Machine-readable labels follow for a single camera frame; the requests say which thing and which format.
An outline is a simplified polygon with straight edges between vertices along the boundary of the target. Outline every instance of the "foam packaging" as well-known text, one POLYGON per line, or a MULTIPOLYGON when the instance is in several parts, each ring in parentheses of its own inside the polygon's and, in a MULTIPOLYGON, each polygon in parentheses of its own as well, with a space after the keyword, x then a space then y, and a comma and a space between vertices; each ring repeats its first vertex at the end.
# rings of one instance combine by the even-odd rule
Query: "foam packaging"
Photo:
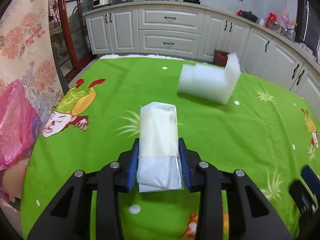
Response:
POLYGON ((140 110, 139 192, 182 189, 177 110, 153 102, 140 110))
POLYGON ((182 66, 178 92, 226 105, 240 77, 240 64, 235 53, 228 54, 225 68, 196 64, 182 66))

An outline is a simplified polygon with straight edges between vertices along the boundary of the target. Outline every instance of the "silver bolt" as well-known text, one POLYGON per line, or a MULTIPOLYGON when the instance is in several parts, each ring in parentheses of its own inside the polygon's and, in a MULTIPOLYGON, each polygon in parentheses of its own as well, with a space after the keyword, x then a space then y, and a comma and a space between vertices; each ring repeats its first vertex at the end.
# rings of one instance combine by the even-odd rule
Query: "silver bolt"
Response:
POLYGON ((120 163, 119 162, 112 162, 110 163, 110 167, 113 168, 113 169, 116 169, 120 166, 120 163))
POLYGON ((203 169, 208 168, 209 164, 207 162, 199 162, 199 166, 203 169))
POLYGON ((81 170, 75 172, 75 176, 76 176, 77 178, 82 177, 82 175, 83 175, 83 171, 81 171, 81 170))
POLYGON ((244 171, 243 170, 236 170, 236 175, 238 177, 243 177, 244 176, 244 171))

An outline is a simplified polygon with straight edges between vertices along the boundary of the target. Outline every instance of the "kitchen cabinet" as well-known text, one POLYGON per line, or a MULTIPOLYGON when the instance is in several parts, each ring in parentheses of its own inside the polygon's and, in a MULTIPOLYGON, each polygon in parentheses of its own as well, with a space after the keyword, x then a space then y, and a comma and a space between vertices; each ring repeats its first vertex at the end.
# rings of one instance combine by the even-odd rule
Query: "kitchen cabinet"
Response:
POLYGON ((108 12, 113 52, 138 53, 138 7, 126 6, 108 12))
POLYGON ((309 63, 303 64, 291 92, 301 96, 310 104, 320 122, 320 74, 314 71, 309 63))
POLYGON ((140 52, 196 58, 200 37, 185 32, 139 30, 140 52))
POLYGON ((138 6, 139 30, 202 33, 204 10, 178 5, 138 6))
POLYGON ((108 10, 87 15, 86 23, 92 53, 113 53, 108 10))
POLYGON ((249 36, 249 31, 250 25, 230 18, 222 50, 229 53, 236 53, 238 59, 241 60, 249 36))
POLYGON ((290 90, 295 82, 304 60, 286 44, 273 39, 263 57, 260 78, 290 90))
POLYGON ((272 37, 256 28, 251 28, 240 60, 241 70, 251 75, 258 76, 264 67, 265 54, 272 37))
POLYGON ((228 32, 229 17, 206 11, 204 15, 198 59, 213 61, 214 50, 222 50, 228 32))

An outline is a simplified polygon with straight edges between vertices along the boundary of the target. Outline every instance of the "orange cartoon figure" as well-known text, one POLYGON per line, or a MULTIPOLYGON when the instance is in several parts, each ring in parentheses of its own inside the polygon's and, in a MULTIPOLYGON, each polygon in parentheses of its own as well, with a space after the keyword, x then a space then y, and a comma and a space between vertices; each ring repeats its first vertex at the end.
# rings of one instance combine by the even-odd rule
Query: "orange cartoon figure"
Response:
MULTIPOLYGON (((199 215, 195 213, 190 214, 190 220, 187 225, 186 231, 183 233, 181 238, 195 238, 196 230, 198 224, 199 215)), ((223 212, 223 233, 229 233, 229 215, 226 212, 223 212)))
POLYGON ((311 139, 311 145, 316 146, 319 148, 319 143, 318 143, 318 132, 316 131, 316 126, 309 117, 309 113, 307 110, 304 110, 301 108, 301 111, 304 113, 305 118, 304 120, 306 121, 306 125, 308 127, 308 131, 312 134, 312 139, 311 139))
POLYGON ((42 135, 46 138, 63 131, 69 125, 74 125, 80 130, 86 131, 88 129, 88 116, 79 116, 89 105, 95 100, 97 92, 95 85, 101 84, 105 79, 98 79, 89 85, 89 90, 74 91, 83 83, 83 79, 76 82, 76 86, 71 88, 68 93, 62 98, 59 105, 52 112, 47 121, 42 135))

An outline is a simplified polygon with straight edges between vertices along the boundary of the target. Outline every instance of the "brown trash bin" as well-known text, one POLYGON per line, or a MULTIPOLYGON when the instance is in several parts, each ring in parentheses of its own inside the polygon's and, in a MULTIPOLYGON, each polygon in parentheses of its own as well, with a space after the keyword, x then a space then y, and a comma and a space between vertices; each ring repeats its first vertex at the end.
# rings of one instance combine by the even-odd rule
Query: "brown trash bin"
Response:
POLYGON ((228 54, 230 54, 230 53, 215 49, 214 53, 213 53, 212 64, 216 65, 216 66, 220 66, 220 67, 226 67, 227 60, 228 60, 228 57, 227 57, 228 54))

